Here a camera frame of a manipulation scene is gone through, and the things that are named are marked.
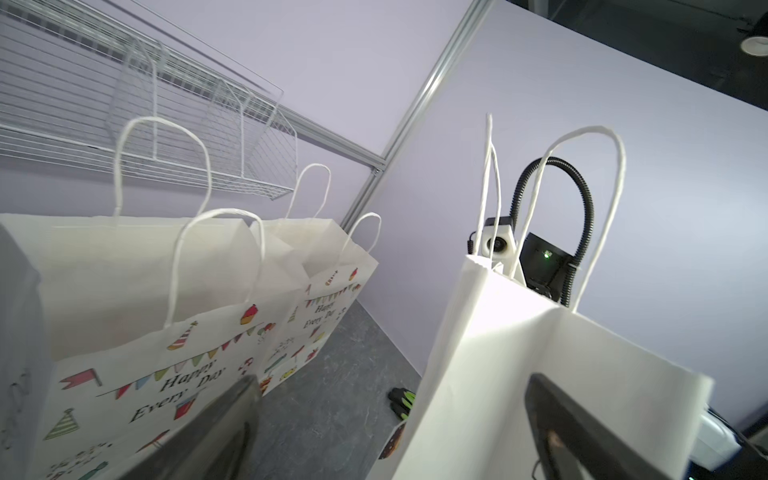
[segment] wire basket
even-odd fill
[[[205,143],[215,190],[276,198],[296,181],[282,91],[233,81],[75,0],[0,0],[0,156],[104,172],[132,118],[157,115]],[[140,124],[129,177],[206,187],[202,150]]]

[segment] paper bag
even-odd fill
[[[311,167],[328,170],[330,186],[328,167],[311,164],[301,172],[294,198],[302,176]],[[357,225],[367,217],[379,219],[380,231],[381,217],[377,214],[361,216],[349,235],[335,221],[314,217],[264,222],[267,233],[285,241],[295,250],[308,280],[287,321],[280,326],[264,358],[258,362],[257,376],[263,394],[266,395],[317,356],[379,265],[369,254],[376,245],[379,231],[368,250],[351,241]]]
[[[559,143],[587,132],[614,139],[619,174],[606,226],[574,305],[566,309],[497,273],[491,259],[468,255],[399,447],[376,462],[369,480],[530,478],[539,457],[524,398],[536,372],[544,373],[669,478],[685,472],[712,380],[633,345],[575,311],[621,195],[624,149],[613,132],[588,127],[550,148],[539,166],[521,238],[530,225],[546,160]],[[488,159],[487,144],[484,190]]]

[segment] ceiling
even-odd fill
[[[607,3],[642,12],[681,27],[716,35],[726,41],[738,42],[748,23],[731,18],[745,18],[755,22],[768,12],[766,0],[605,0]]]

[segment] printed gift bag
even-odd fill
[[[162,118],[138,118],[123,130],[115,151],[114,217],[0,215],[0,226],[39,272],[45,325],[32,331],[29,321],[28,329],[0,337],[0,351],[42,338],[49,346],[35,354],[56,362],[46,380],[45,410],[34,411],[39,430],[29,435],[37,460],[23,465],[26,478],[78,480],[90,472],[110,478],[130,464],[126,458],[147,454],[139,447],[161,445],[231,385],[232,375],[253,373],[273,325],[287,317],[306,282],[301,265],[290,262],[293,249],[281,240],[269,234],[262,240],[241,219],[198,221],[174,267],[177,301],[167,319],[174,244],[189,219],[119,216],[121,152],[143,121],[179,128],[200,144],[210,193],[210,161],[199,139]],[[206,313],[210,319],[199,318]],[[231,316],[237,324],[224,328]],[[161,417],[171,410],[167,428],[143,430],[163,425]],[[147,443],[147,435],[157,441]]]
[[[306,167],[296,182],[294,198],[299,190],[301,177],[311,167],[323,167],[328,170],[328,167],[321,164]],[[364,250],[351,241],[351,236],[360,221],[367,217],[379,219],[379,230],[371,247]],[[361,216],[349,235],[335,221],[314,217],[266,220],[264,230],[296,250],[296,255],[308,276],[308,281],[303,286],[303,292],[294,304],[288,320],[280,326],[264,358],[257,363],[256,372],[261,390],[263,394],[267,394],[317,356],[344,313],[373,275],[379,263],[369,252],[379,238],[381,217],[373,213]]]
[[[245,215],[260,224],[255,214],[219,209],[181,229],[171,256],[170,282],[165,275],[167,311],[158,319],[160,329],[55,363],[28,478],[77,480],[91,473],[117,478],[160,448],[241,376],[254,374],[259,338],[268,331],[270,319],[286,315],[299,290],[261,293],[260,284],[279,283],[287,276],[261,280],[267,248],[245,223],[240,222],[240,232],[250,238],[250,246],[235,252],[241,268],[253,271],[254,278],[244,295],[230,305],[174,321],[180,306],[179,266],[189,255],[187,240],[201,222],[221,214]],[[226,264],[226,258],[219,260]]]
[[[51,375],[40,276],[0,225],[0,478],[24,478]]]

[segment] black device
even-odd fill
[[[541,158],[528,164],[520,175],[518,184],[515,187],[515,193],[512,196],[512,205],[509,208],[509,216],[512,219],[512,229],[514,229],[517,224],[518,212],[520,211],[520,203],[522,202],[523,193],[525,192],[525,185],[538,168],[539,163],[541,163]],[[584,255],[587,253],[589,240],[592,238],[592,229],[594,228],[594,205],[592,204],[592,195],[589,193],[587,182],[573,165],[558,157],[549,157],[547,159],[547,165],[557,167],[564,171],[574,181],[576,187],[578,187],[579,192],[581,193],[581,200],[584,202],[584,228],[581,231],[581,239],[579,240],[574,255],[569,255],[546,240],[533,234],[529,234],[525,238],[525,242],[523,242],[523,250],[520,253],[520,265],[523,269],[525,282],[530,288],[542,295],[549,296],[555,302],[559,301],[562,305],[568,306],[571,302],[571,288],[573,287],[576,272],[578,271],[579,265],[581,265],[581,261],[584,259]],[[526,257],[526,261],[524,261],[523,256],[525,256],[526,250],[531,253]],[[547,251],[552,252],[552,256],[545,256],[544,253]],[[553,262],[549,262],[549,260],[555,255],[557,255],[558,260],[560,260],[556,262],[560,269],[557,272],[552,272],[554,266],[551,265]],[[536,272],[535,275],[531,276],[530,282],[528,280],[529,271],[531,274]]]
[[[569,265],[574,257],[547,240],[529,233],[520,252],[525,284],[531,290],[559,302]]]
[[[547,480],[670,480],[543,373],[528,380],[525,410]]]
[[[512,197],[509,217],[499,217],[498,219],[499,230],[494,239],[493,246],[491,245],[491,240],[488,239],[486,245],[481,245],[479,249],[481,255],[488,256],[492,248],[494,259],[503,263],[507,260],[505,273],[508,273],[508,270],[511,269],[511,258],[514,256],[514,251],[509,249],[508,246],[513,241],[512,235],[518,220],[518,212],[523,193],[525,192],[525,185],[538,168],[539,163],[541,163],[541,158],[532,161],[520,175]],[[520,265],[525,277],[525,284],[529,288],[555,302],[559,301],[562,305],[568,306],[571,302],[571,288],[573,287],[576,272],[579,265],[581,265],[581,261],[584,259],[584,255],[587,253],[587,247],[592,238],[594,205],[592,204],[592,196],[589,193],[587,182],[584,181],[584,178],[573,165],[557,157],[549,157],[547,165],[563,170],[578,187],[581,193],[581,200],[584,202],[584,228],[581,231],[581,239],[573,255],[552,245],[547,240],[529,233],[525,241],[523,241],[522,251],[520,252]],[[486,219],[484,226],[486,233],[488,228],[493,226],[494,221],[495,218]],[[470,255],[473,252],[473,246],[474,243],[470,234],[467,241],[467,252]]]

